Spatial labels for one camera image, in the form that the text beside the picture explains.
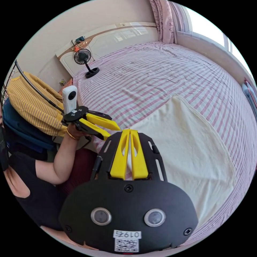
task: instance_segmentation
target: black rod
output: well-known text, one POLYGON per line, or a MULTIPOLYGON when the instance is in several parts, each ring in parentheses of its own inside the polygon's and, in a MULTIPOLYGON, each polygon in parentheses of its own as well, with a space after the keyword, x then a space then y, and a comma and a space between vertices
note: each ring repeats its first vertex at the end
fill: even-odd
POLYGON ((21 68, 19 67, 17 60, 15 60, 15 65, 18 69, 18 71, 20 72, 20 74, 23 76, 23 78, 26 80, 26 82, 40 95, 42 96, 49 104, 51 104, 53 107, 55 107, 56 109, 58 109, 61 113, 64 113, 64 111, 59 108, 55 103, 53 103, 52 101, 50 101, 48 98, 46 98, 29 80, 28 78, 23 74, 21 68))
POLYGON ((10 77, 11 77, 11 75, 12 75, 12 73, 13 73, 13 70, 14 70, 15 66, 16 66, 16 63, 13 65, 12 71, 11 71, 9 77, 8 77, 7 82, 6 82, 5 89, 4 89, 4 92, 3 92, 2 105, 3 105, 3 101, 4 101, 4 99, 5 99, 6 88, 7 88, 8 82, 9 82, 9 80, 10 80, 10 77))
POLYGON ((88 64, 85 62, 85 65, 90 73, 92 73, 91 69, 89 68, 88 64))

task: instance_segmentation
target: headboard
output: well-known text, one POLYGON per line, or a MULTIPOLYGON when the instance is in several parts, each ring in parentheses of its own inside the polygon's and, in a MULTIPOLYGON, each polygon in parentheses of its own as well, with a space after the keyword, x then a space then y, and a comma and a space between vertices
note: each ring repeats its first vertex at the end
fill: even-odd
MULTIPOLYGON (((80 47, 87 48, 92 53, 88 64, 128 46, 158 41, 156 24, 151 22, 113 24, 81 33, 77 38, 82 36, 85 37, 85 40, 80 43, 80 47)), ((72 42, 59 49, 55 54, 72 77, 85 68, 84 65, 75 63, 72 42)))

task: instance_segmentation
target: electric fan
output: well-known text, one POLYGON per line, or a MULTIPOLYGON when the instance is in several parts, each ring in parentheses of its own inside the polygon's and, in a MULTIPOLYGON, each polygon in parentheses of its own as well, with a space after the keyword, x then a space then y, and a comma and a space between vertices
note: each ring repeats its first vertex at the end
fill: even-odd
POLYGON ((96 75, 100 70, 98 67, 96 68, 93 68, 93 69, 90 69, 87 62, 91 59, 91 53, 89 50, 83 48, 83 49, 80 49, 78 50, 75 55, 74 55, 74 61, 77 63, 77 64, 85 64, 87 69, 88 69, 88 72, 85 74, 85 77, 86 78, 91 78, 93 77, 94 75, 96 75))

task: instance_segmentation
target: qr code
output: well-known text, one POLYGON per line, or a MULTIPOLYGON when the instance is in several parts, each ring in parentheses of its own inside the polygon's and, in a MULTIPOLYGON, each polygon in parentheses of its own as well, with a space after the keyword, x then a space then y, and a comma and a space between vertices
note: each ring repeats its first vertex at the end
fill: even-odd
POLYGON ((115 252, 139 252, 138 239, 115 238, 115 252))

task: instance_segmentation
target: label sticker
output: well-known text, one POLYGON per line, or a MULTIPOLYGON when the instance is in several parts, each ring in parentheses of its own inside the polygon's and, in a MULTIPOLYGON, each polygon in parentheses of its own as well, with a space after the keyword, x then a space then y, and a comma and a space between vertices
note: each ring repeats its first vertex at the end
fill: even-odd
POLYGON ((141 239, 141 231, 114 230, 113 237, 118 239, 141 239))
POLYGON ((139 240, 115 238, 114 251, 115 252, 139 252, 139 240))

